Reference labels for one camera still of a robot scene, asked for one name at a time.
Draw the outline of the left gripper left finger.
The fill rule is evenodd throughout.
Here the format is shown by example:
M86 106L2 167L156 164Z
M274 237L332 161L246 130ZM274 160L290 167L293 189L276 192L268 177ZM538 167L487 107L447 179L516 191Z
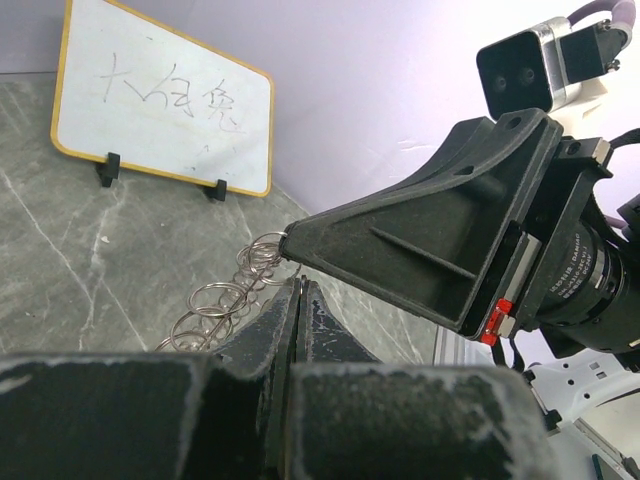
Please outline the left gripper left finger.
M5 479L262 479L281 462L300 284L210 353L1 359Z

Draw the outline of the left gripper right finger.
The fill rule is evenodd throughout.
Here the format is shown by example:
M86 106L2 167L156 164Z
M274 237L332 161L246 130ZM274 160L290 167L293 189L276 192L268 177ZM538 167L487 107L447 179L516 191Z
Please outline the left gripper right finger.
M303 290L289 390L293 479L551 479L524 378L493 366L384 364Z

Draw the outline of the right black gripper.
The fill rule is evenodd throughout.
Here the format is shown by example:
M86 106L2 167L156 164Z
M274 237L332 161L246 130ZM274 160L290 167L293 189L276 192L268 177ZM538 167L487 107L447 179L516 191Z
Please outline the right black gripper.
M613 300L589 212L613 150L562 136L538 109L461 121L405 180L289 225L280 252L487 345L574 340Z

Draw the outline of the metal disc with keyrings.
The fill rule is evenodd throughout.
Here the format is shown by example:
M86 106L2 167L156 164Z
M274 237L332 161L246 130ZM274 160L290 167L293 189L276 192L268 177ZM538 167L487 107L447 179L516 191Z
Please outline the metal disc with keyrings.
M157 352L207 352L222 345L263 310L270 293L299 275L301 266L282 257L283 231L268 232L242 247L235 272L226 281L196 288L186 312L155 347Z

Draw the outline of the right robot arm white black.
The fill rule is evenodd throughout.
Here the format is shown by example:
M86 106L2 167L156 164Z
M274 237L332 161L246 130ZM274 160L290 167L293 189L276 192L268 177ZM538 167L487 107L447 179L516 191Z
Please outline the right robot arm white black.
M291 224L279 250L461 337L490 367L299 368L287 472L309 479L551 479L534 378L503 341L639 367L639 213L617 235L593 189L613 141L538 109L457 123L407 179Z

